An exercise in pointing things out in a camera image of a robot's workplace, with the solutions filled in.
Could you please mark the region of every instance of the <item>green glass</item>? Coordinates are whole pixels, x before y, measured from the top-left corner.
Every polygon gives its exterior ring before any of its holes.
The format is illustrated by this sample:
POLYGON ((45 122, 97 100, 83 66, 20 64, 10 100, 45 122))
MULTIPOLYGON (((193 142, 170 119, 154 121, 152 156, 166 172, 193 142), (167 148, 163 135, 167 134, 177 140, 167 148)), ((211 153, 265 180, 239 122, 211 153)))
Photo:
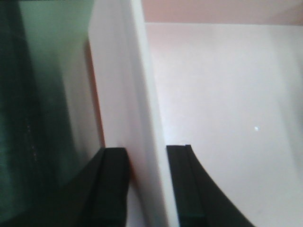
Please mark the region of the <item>green glass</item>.
POLYGON ((0 223, 67 184, 101 146, 92 91, 79 82, 92 6, 0 1, 0 223))

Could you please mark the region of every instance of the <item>white wall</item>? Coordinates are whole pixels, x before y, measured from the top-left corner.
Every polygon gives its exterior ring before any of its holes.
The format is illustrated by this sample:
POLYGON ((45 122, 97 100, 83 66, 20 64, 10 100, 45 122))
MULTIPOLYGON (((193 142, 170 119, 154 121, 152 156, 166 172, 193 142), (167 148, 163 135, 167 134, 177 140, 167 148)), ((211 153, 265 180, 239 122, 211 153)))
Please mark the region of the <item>white wall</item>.
POLYGON ((147 30, 166 144, 192 144, 257 227, 303 226, 303 27, 147 30))
POLYGON ((89 38, 105 144, 132 165, 127 226, 177 227, 140 1, 97 0, 89 38))

